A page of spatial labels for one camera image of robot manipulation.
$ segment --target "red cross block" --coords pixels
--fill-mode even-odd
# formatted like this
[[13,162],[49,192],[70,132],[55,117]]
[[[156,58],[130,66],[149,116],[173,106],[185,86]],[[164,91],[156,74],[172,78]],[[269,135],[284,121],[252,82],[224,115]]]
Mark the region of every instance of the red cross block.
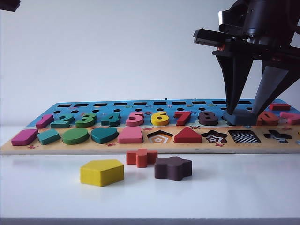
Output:
[[137,151],[127,151],[126,164],[136,164],[136,167],[138,168],[145,168],[148,164],[155,164],[157,157],[157,150],[138,149]]

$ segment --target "teal heart block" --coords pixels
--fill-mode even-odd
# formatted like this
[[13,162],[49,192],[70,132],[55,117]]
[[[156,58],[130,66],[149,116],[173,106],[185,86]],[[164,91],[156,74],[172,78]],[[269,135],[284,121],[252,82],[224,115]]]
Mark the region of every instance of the teal heart block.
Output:
[[99,144],[103,144],[115,139],[119,135],[119,133],[117,128],[115,127],[108,127],[108,128],[99,127],[93,129],[90,135],[95,142]]

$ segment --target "pink parallelogram block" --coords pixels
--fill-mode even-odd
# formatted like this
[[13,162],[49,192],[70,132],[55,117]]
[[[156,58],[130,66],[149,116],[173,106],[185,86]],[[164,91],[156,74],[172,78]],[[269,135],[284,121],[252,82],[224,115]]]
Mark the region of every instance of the pink parallelogram block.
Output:
[[38,136],[37,129],[22,130],[13,139],[11,139],[12,145],[28,145],[33,142]]

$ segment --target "yellow pentagon block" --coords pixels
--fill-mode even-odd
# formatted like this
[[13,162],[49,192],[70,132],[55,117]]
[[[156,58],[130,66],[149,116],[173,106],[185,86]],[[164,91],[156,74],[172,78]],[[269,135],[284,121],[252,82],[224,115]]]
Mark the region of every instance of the yellow pentagon block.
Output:
[[80,182],[106,186],[124,180],[124,165],[116,159],[93,160],[80,168]]

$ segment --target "red triangle block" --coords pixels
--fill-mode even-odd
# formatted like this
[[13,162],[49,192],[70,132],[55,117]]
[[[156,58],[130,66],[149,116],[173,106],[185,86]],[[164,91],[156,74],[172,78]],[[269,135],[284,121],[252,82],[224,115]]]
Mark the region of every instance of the red triangle block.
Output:
[[175,143],[202,143],[202,136],[189,127],[183,128],[175,137]]

